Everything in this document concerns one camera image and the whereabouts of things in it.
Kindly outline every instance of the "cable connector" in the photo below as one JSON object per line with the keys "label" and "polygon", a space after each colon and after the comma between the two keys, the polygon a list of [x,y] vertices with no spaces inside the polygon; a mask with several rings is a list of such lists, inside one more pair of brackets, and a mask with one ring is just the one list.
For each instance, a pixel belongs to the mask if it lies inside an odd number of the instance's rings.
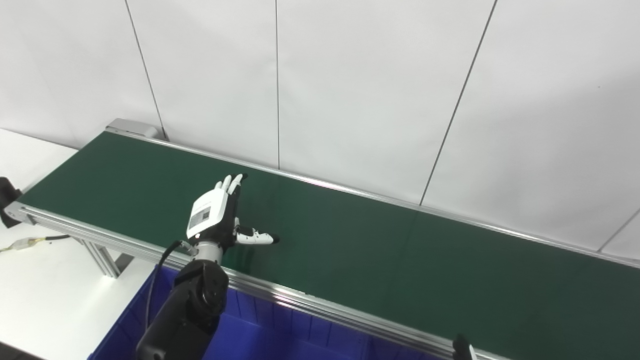
{"label": "cable connector", "polygon": [[5,247],[4,249],[0,249],[0,251],[26,249],[28,247],[32,247],[36,245],[37,243],[41,242],[44,239],[45,238],[23,238],[20,240],[15,240],[13,244],[9,245],[8,247]]}

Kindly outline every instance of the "white fingertip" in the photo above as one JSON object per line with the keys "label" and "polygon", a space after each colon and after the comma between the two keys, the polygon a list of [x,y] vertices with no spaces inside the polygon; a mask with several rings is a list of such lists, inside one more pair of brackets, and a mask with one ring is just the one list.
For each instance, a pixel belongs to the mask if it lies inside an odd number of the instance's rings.
{"label": "white fingertip", "polygon": [[231,182],[231,185],[229,186],[229,195],[234,193],[234,190],[236,189],[237,186],[240,186],[240,182],[242,181],[242,174],[236,176],[236,178]]}
{"label": "white fingertip", "polygon": [[225,177],[224,182],[222,182],[222,190],[229,190],[229,184],[231,183],[231,175],[227,175],[227,177]]}

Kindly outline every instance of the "white table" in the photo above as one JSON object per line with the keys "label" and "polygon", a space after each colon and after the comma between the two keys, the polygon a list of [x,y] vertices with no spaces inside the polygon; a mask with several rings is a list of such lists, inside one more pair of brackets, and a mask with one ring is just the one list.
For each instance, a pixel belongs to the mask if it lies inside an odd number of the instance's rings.
{"label": "white table", "polygon": [[[0,176],[28,190],[75,152],[0,129]],[[37,225],[0,224],[0,248],[57,234]],[[118,279],[104,276],[73,239],[0,252],[0,341],[46,360],[86,360],[153,267],[133,259]]]}

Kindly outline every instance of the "label on robotic hand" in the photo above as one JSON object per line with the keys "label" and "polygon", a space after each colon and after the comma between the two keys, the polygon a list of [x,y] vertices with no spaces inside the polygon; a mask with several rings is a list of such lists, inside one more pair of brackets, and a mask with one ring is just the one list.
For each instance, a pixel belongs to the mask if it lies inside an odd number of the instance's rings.
{"label": "label on robotic hand", "polygon": [[211,207],[209,206],[208,208],[204,208],[200,211],[198,211],[197,213],[195,213],[194,215],[191,216],[191,220],[189,220],[189,227],[188,229],[192,229],[194,226],[201,224],[202,222],[205,222],[206,220],[209,219],[209,214],[211,214]]}

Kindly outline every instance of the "black cable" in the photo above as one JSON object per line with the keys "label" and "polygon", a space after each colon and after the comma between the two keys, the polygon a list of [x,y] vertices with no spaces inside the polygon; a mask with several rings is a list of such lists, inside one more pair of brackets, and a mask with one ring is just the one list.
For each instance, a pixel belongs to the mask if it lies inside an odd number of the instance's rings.
{"label": "black cable", "polygon": [[58,235],[58,236],[46,236],[44,240],[60,240],[60,239],[68,239],[71,236],[69,235]]}
{"label": "black cable", "polygon": [[151,278],[151,284],[149,284],[149,294],[147,295],[147,308],[145,310],[145,328],[146,329],[148,329],[149,325],[151,325],[149,323],[149,311],[150,311],[150,307],[151,307],[151,294],[153,294],[153,292],[154,292],[154,284],[156,283],[156,279],[158,278],[158,275],[160,274],[160,269],[162,268],[162,264],[164,263],[166,258],[169,257],[169,254],[171,254],[175,249],[179,248],[181,244],[182,244],[182,241],[177,240],[177,241],[174,241],[171,245],[169,245],[169,247],[166,248],[166,250],[164,251],[164,253],[160,257],[160,261],[158,261],[158,265],[154,269],[154,274],[153,274],[153,277]]}

